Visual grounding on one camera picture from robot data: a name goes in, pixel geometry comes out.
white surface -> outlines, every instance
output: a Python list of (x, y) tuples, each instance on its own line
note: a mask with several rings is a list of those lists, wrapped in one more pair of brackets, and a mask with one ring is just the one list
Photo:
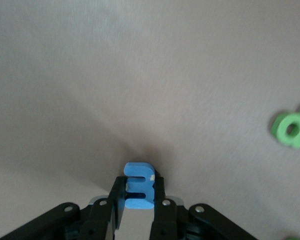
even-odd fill
[(268, 131), (298, 106), (300, 1), (2, 0), (0, 236), (134, 158), (187, 207), (300, 236), (300, 149)]

